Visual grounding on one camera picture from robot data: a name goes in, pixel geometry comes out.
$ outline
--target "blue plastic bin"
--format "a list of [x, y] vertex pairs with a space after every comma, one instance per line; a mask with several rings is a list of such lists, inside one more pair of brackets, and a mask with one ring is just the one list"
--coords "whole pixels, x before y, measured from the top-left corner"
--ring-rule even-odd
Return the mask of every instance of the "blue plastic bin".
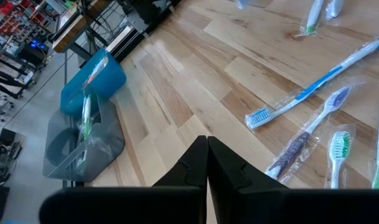
[[60, 110], [62, 113], [75, 118], [82, 116], [83, 83], [86, 82], [88, 76], [91, 75], [94, 68], [105, 56], [108, 57], [108, 63], [86, 87], [86, 91], [90, 90], [101, 98], [109, 99], [124, 85], [126, 75], [120, 64], [109, 52], [105, 49], [100, 49], [63, 88], [60, 97]]

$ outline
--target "concrete floor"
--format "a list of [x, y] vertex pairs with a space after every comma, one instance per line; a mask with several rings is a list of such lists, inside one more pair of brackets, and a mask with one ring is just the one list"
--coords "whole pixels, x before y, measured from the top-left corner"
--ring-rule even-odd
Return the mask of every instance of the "concrete floor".
[[[109, 11], [104, 17], [112, 28], [122, 20], [122, 10], [117, 4], [113, 6], [117, 11]], [[83, 45], [84, 36], [76, 43]], [[68, 51], [67, 81], [78, 71], [78, 57]], [[16, 168], [6, 183], [10, 187], [10, 194], [1, 223], [21, 222], [38, 223], [38, 211], [44, 199], [54, 191], [62, 188], [61, 180], [45, 178], [42, 175], [45, 139], [47, 136], [48, 120], [59, 108], [60, 91], [64, 86], [65, 54], [55, 54], [42, 73], [37, 77], [37, 84], [24, 92], [23, 98], [11, 99], [16, 107], [7, 113], [2, 127], [23, 134], [25, 143], [20, 153]]]

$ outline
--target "table leg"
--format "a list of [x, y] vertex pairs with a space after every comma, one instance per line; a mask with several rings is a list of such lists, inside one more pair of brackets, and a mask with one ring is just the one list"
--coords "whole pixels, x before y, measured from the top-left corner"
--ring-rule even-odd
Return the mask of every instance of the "table leg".
[[10, 76], [10, 75], [8, 75], [7, 73], [2, 72], [2, 71], [0, 71], [0, 77], [1, 77], [1, 78], [5, 78], [6, 80], [9, 80], [9, 81], [11, 81], [11, 82], [19, 83], [19, 82], [15, 81], [15, 79], [14, 79], [12, 76]]
[[32, 69], [33, 71], [36, 71], [37, 68], [35, 68], [33, 65], [29, 64], [28, 62], [23, 62], [20, 58], [17, 58], [13, 55], [11, 55], [10, 53], [8, 52], [4, 52], [3, 56], [13, 60], [14, 62], [18, 63], [19, 65], [22, 65], [23, 67], [27, 67], [27, 68], [30, 68]]
[[11, 65], [10, 63], [4, 61], [3, 59], [0, 58], [0, 62], [4, 65], [7, 65], [8, 67], [10, 67], [11, 69], [17, 71], [19, 74], [23, 74], [23, 75], [27, 75], [27, 73], [25, 71], [23, 71], [22, 69], [19, 69], [19, 68], [16, 68], [15, 66]]
[[95, 30], [93, 30], [91, 27], [88, 28], [88, 30], [93, 34], [93, 36], [95, 38], [97, 38], [105, 47], [107, 47], [109, 44], [107, 43], [107, 41], [100, 35], [98, 34], [97, 32], [95, 32]]
[[70, 50], [75, 52], [78, 56], [83, 58], [86, 61], [89, 61], [92, 58], [91, 53], [86, 51], [84, 48], [82, 48], [80, 45], [73, 43], [72, 46], [70, 46]]

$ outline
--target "wooden surface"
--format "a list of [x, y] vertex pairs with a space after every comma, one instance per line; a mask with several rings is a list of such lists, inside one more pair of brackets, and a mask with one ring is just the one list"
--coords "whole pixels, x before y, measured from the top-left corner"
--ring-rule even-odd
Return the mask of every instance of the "wooden surface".
[[[104, 0], [94, 0], [91, 2], [91, 4], [88, 7], [88, 13], [92, 17], [96, 18], [99, 16], [99, 13], [102, 13], [102, 11], [110, 4], [111, 1], [104, 1]], [[75, 9], [69, 9], [67, 12], [63, 14], [63, 16], [60, 18], [60, 26], [65, 24], [70, 17], [74, 14]], [[57, 53], [63, 53], [67, 50], [67, 47], [71, 42], [76, 41], [78, 38], [78, 34], [87, 27], [87, 24], [91, 24], [92, 19], [90, 16], [82, 16], [79, 15], [72, 24], [59, 36], [59, 38], [52, 43], [52, 48]]]
[[[344, 72], [317, 96], [250, 131], [246, 114], [316, 81], [379, 36], [379, 0], [345, 2], [339, 26], [294, 40], [307, 0], [183, 0], [121, 65], [127, 83], [113, 97], [126, 138], [123, 153], [93, 186], [147, 185], [162, 177], [200, 134], [213, 135], [260, 170], [335, 89], [367, 80], [330, 122], [355, 123], [357, 135], [341, 187], [370, 188], [379, 120], [379, 53]], [[287, 186], [323, 188], [323, 139]], [[213, 223], [214, 217], [208, 219]]]

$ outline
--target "toothbrush handle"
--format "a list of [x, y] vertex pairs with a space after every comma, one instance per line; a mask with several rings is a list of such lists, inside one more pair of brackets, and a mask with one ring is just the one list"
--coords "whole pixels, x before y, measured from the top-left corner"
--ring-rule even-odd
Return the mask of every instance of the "toothbrush handle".
[[339, 173], [340, 173], [340, 166], [336, 162], [333, 162], [332, 163], [332, 178], [330, 180], [331, 189], [339, 188]]
[[356, 51], [354, 54], [350, 55], [347, 59], [345, 59], [343, 62], [338, 64], [336, 67], [334, 67], [332, 70], [327, 72], [323, 77], [318, 79], [316, 82], [314, 82], [312, 85], [307, 87], [305, 90], [303, 90], [300, 94], [296, 96], [296, 100], [299, 102], [305, 100], [309, 95], [311, 95], [313, 92], [317, 91], [318, 89], [323, 88], [323, 85], [336, 77], [338, 74], [342, 73], [344, 70], [346, 70], [349, 66], [353, 65], [355, 62], [358, 62], [359, 60], [363, 59], [367, 55], [373, 53], [374, 51], [379, 49], [379, 39], [373, 41], [370, 44], [367, 44], [362, 49]]
[[286, 152], [267, 169], [266, 174], [271, 178], [278, 179], [287, 166], [292, 164], [294, 159], [300, 154], [309, 138], [309, 135], [310, 134], [306, 131], [300, 134], [290, 144]]
[[312, 4], [311, 10], [309, 11], [307, 27], [313, 26], [318, 20], [319, 13], [321, 13], [322, 5], [324, 0], [315, 0]]

